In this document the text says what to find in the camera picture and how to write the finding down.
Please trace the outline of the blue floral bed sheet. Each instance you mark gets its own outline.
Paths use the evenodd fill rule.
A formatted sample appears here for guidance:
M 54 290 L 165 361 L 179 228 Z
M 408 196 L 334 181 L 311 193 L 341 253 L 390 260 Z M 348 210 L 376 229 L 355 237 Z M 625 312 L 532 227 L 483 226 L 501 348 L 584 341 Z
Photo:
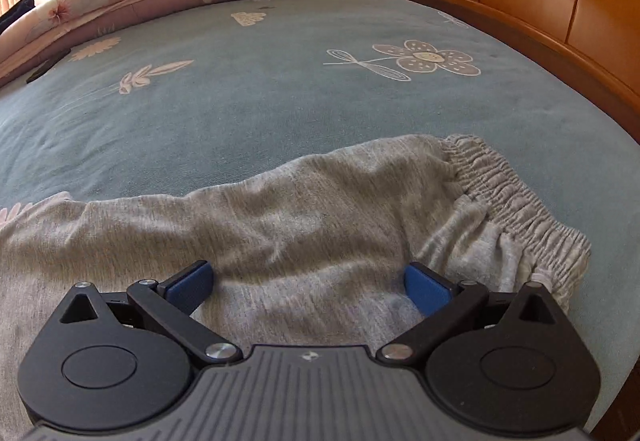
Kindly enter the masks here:
M 639 147 L 582 94 L 406 0 L 244 0 L 104 30 L 1 92 L 1 212 L 186 196 L 380 138 L 473 135 L 585 235 L 563 307 L 596 358 L 593 419 L 639 354 Z

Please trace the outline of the black garment on quilt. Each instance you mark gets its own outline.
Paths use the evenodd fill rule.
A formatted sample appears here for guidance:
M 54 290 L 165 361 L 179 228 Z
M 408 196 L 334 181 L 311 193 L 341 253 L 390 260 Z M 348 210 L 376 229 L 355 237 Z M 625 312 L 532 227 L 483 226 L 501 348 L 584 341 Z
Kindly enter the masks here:
M 35 0 L 19 0 L 9 11 L 0 16 L 0 34 L 34 8 Z

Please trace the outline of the black smartphone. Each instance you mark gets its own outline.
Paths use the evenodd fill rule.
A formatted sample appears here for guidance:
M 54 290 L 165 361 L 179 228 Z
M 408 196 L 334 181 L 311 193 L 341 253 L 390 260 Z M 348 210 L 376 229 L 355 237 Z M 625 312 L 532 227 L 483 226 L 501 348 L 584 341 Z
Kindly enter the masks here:
M 57 63 L 61 62 L 61 60 L 63 60 L 63 58 L 68 54 L 70 54 L 70 49 L 66 49 L 54 54 L 49 58 L 49 60 L 46 60 L 32 73 L 32 75 L 30 75 L 26 79 L 26 83 L 32 83 L 41 78 L 43 75 L 46 75 L 49 70 L 51 70 Z

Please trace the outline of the grey sweatpants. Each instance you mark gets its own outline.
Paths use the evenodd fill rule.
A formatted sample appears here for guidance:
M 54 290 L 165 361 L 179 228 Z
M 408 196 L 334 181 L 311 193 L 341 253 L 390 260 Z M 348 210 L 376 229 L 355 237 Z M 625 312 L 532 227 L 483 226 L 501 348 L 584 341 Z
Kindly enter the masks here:
M 206 260 L 217 286 L 201 319 L 242 348 L 375 349 L 420 320 L 402 287 L 411 261 L 502 293 L 535 281 L 566 307 L 589 257 L 473 135 L 380 138 L 182 197 L 61 192 L 3 209 L 1 435 L 28 429 L 18 364 L 79 281 L 122 291 Z

